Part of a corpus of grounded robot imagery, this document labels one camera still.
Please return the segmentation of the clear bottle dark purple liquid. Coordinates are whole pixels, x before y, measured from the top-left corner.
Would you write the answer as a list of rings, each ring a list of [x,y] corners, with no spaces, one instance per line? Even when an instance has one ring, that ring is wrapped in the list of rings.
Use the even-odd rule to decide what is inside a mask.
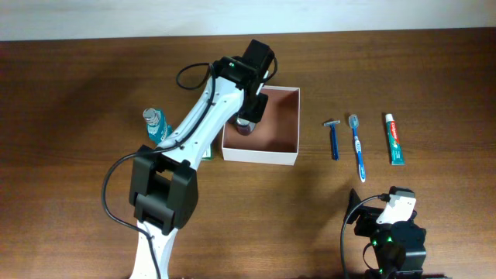
[[[236,130],[238,131],[239,134],[243,136],[248,136],[252,133],[252,131],[255,129],[256,123],[250,122],[245,119],[238,118],[236,120]]]

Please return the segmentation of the green red toothpaste tube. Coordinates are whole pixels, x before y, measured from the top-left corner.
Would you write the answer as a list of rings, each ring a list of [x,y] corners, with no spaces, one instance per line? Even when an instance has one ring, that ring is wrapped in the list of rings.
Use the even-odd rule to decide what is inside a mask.
[[[401,144],[398,138],[397,126],[393,118],[393,115],[386,114],[385,122],[387,127],[387,137],[389,143],[391,165],[402,166],[405,164],[405,159],[402,153]]]

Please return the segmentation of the blue disposable razor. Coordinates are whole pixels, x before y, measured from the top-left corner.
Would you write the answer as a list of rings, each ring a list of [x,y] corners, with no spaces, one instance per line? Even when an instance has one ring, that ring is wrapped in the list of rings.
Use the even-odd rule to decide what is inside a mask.
[[[332,144],[332,158],[339,160],[339,144],[337,139],[336,125],[340,124],[339,120],[324,122],[323,125],[330,128],[330,139]]]

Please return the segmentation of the blue white toothbrush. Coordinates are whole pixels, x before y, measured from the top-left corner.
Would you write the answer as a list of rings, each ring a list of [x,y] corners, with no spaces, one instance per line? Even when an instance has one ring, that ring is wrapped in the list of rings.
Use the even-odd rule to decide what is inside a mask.
[[[363,162],[361,142],[360,142],[358,134],[357,134],[357,128],[359,126],[359,119],[358,119],[357,115],[352,114],[349,116],[349,125],[350,125],[350,128],[352,129],[352,133],[353,133],[353,145],[354,145],[355,152],[356,152],[357,169],[358,169],[359,178],[364,183],[366,180],[366,171],[365,171],[365,166],[364,166],[364,162]]]

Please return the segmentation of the green white soap box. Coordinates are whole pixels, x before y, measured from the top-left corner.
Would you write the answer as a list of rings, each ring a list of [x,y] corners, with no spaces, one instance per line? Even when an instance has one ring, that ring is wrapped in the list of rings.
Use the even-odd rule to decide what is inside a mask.
[[[212,144],[210,144],[205,152],[203,153],[201,159],[202,160],[212,160],[213,158],[213,153],[212,153]]]

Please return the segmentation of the teal mouthwash bottle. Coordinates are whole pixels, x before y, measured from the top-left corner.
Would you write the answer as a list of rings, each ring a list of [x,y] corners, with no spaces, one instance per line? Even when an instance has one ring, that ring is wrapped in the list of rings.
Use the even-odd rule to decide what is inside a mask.
[[[167,124],[166,116],[162,110],[146,108],[143,111],[143,118],[146,122],[148,137],[155,144],[160,144],[172,133],[172,127]]]

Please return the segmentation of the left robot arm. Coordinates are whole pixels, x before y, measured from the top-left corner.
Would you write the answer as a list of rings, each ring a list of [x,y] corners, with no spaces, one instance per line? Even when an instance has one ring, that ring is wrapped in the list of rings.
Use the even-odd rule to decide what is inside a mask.
[[[166,278],[174,239],[198,204],[197,169],[218,132],[233,121],[243,134],[262,119],[268,97],[261,93],[277,66],[273,50],[252,40],[244,54],[211,64],[205,90],[182,123],[154,149],[142,146],[133,160],[129,203],[139,237],[131,276]]]

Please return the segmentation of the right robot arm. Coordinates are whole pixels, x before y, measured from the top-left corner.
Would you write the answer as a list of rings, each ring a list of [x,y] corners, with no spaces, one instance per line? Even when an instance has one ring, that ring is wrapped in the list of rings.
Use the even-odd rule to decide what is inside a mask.
[[[426,229],[414,219],[415,193],[408,188],[391,187],[389,192],[360,199],[350,191],[346,214],[340,231],[340,261],[344,277],[350,276],[345,260],[345,231],[355,224],[354,234],[367,237],[378,268],[369,267],[368,278],[420,278],[427,256]]]

